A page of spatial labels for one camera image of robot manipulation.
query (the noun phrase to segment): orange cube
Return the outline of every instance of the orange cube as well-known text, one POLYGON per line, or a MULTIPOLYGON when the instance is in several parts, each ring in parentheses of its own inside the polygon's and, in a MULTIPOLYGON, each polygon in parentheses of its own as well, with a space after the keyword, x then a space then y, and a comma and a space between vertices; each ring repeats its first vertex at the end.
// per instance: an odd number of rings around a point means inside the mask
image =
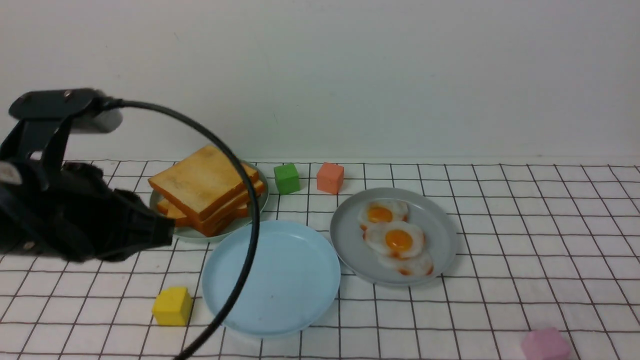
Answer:
POLYGON ((344 181, 344 167, 324 163, 317 174, 318 190, 337 194, 344 181))

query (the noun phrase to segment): toast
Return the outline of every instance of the toast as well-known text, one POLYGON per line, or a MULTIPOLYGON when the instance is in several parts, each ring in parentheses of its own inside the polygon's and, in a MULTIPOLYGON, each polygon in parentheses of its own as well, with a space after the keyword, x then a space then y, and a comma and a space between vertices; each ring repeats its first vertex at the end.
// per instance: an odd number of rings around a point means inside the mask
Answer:
MULTIPOLYGON (((245 164, 243 167, 252 182, 258 180, 257 170, 245 164)), ((152 176, 148 181, 155 191, 193 223, 207 220, 218 208, 245 190, 231 162, 211 145, 152 176)))
MULTIPOLYGON (((191 222, 186 222, 186 224, 184 225, 178 225, 178 219, 181 218, 187 218, 186 215, 180 211, 180 209, 176 208, 175 205, 173 205, 171 202, 169 202, 169 200, 167 199, 162 199, 160 200, 157 205, 156 208, 158 209, 158 211, 160 212, 160 214, 166 215, 169 218, 173 218, 176 220, 175 226, 176 227, 182 227, 182 226, 189 226, 189 224, 191 222)), ((249 217, 249 203, 240 205, 235 211, 234 213, 236 214, 236 218, 246 218, 249 217)))
POLYGON ((202 233, 204 236, 210 238, 211 236, 216 236, 222 233, 224 229, 227 228, 234 220, 236 219, 236 214, 229 214, 222 218, 219 222, 216 222, 212 226, 210 226, 206 233, 202 233))
MULTIPOLYGON (((265 186, 262 181, 256 181, 253 184, 256 193, 262 194, 265 186)), ((221 206, 216 212, 214 212, 207 220, 202 222, 191 223, 191 226, 200 231, 202 234, 207 235, 211 233, 212 229, 216 226, 216 223, 225 218, 228 214, 233 213, 234 209, 246 204, 249 201, 249 192, 244 191, 235 198, 229 200, 225 205, 221 206)))

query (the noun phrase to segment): egg yolk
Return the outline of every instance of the egg yolk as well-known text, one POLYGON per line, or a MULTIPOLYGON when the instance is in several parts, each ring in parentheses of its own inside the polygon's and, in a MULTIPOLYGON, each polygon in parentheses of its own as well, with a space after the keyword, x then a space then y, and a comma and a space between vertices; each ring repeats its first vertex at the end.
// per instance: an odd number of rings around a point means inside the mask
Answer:
POLYGON ((397 229, 387 232, 385 242, 391 250, 398 252, 406 252, 413 245, 411 235, 404 230, 397 229))
POLYGON ((367 218, 370 222, 391 222, 394 219, 391 210, 374 206, 367 211, 367 218))

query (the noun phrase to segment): egg white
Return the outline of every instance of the egg white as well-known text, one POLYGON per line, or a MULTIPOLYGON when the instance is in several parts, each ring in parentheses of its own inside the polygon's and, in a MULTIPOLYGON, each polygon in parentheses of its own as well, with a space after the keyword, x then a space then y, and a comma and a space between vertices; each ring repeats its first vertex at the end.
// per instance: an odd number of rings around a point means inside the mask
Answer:
POLYGON ((376 253, 380 264, 405 276, 429 276, 433 273, 433 259, 428 251, 410 259, 394 259, 376 253))
POLYGON ((403 221, 370 224, 364 232, 363 239, 377 254, 398 259, 418 256, 424 249, 426 242, 424 232, 419 226, 403 221), (411 247, 401 252, 391 249, 385 239, 387 233, 391 230, 402 230, 409 234, 412 239, 411 247))
POLYGON ((391 212, 392 219, 391 221, 406 221, 407 214, 409 214, 409 207, 406 205, 406 202, 400 200, 377 200, 368 203, 366 206, 362 208, 360 214, 358 215, 358 221, 360 222, 360 227, 362 229, 366 229, 369 224, 374 224, 369 220, 367 216, 369 209, 371 208, 385 208, 391 212))

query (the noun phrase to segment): toy block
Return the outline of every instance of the toy block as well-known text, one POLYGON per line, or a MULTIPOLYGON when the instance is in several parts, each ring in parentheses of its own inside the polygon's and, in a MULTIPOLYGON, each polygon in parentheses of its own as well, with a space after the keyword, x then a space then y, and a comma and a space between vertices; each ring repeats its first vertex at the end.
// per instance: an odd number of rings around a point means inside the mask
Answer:
POLYGON ((151 312, 163 326, 187 326, 191 313, 191 296, 187 288, 173 287, 163 290, 154 302, 151 312))
POLYGON ((338 194, 344 182, 344 167, 331 163, 324 163, 318 171, 318 190, 326 193, 338 194))
POLYGON ((527 360, 566 360, 571 346, 555 327, 531 331, 521 344, 527 360))
POLYGON ((293 164, 280 165, 273 168, 276 174, 276 186, 282 195, 300 191, 300 176, 293 164))

